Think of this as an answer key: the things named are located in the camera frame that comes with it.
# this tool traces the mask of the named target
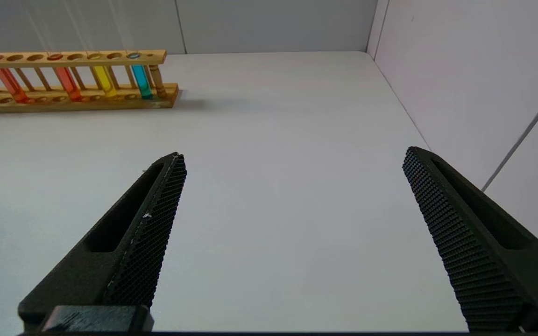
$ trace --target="red liquid test tube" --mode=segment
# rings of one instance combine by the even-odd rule
[[[64,87],[64,90],[68,93],[68,96],[70,96],[70,100],[72,102],[81,102],[82,101],[82,95],[80,94],[80,90],[76,86],[76,83],[74,82],[74,78],[72,77],[72,74],[70,74],[70,70],[68,68],[54,68],[55,73],[57,74],[57,77],[59,78],[60,83],[62,83],[62,87]]]
[[[0,69],[0,79],[9,91],[9,94],[14,98],[15,102],[21,104],[26,104],[28,102],[28,96],[26,96],[26,93],[24,93],[24,90],[22,90],[22,87],[18,84],[18,81],[15,80],[14,75],[9,69]]]

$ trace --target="white table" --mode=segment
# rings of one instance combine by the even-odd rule
[[[466,330],[401,165],[425,147],[359,52],[169,56],[171,110],[0,115],[0,335],[155,159],[188,178],[156,330]]]

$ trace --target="yellow liquid test tube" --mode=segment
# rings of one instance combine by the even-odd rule
[[[99,79],[99,83],[101,83],[101,89],[105,92],[105,97],[111,98],[117,96],[118,93],[111,83],[111,76],[109,76],[107,68],[105,66],[93,66],[93,68],[97,79]]]

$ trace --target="textured grip pad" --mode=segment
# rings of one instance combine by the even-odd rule
[[[538,329],[538,240],[437,155],[403,170],[470,331]]]

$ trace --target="test tube rack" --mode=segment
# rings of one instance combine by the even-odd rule
[[[158,68],[158,65],[165,61],[166,55],[165,50],[139,50],[130,54],[126,51],[71,51],[53,55],[0,53],[0,79],[6,86],[0,88],[0,113],[171,108],[177,99],[178,86],[177,83],[163,83]],[[96,85],[84,85],[76,69],[78,66],[90,68]],[[118,83],[112,66],[123,66],[129,83]],[[103,89],[106,88],[102,87],[95,72],[96,68],[101,67],[115,89],[115,95],[112,97],[105,95]],[[140,71],[144,70],[147,77],[145,84],[148,84],[150,96],[141,95],[141,82],[138,81],[139,78],[135,81],[131,71],[135,67]],[[24,68],[34,69],[42,86],[34,86],[24,74]],[[42,68],[54,68],[61,85],[50,85]],[[18,84],[11,69],[17,72],[23,86]],[[72,96],[64,86],[64,79],[57,71],[61,69],[68,75],[66,81],[72,82],[79,90],[78,96]],[[19,92],[25,93],[24,99],[18,98]]]

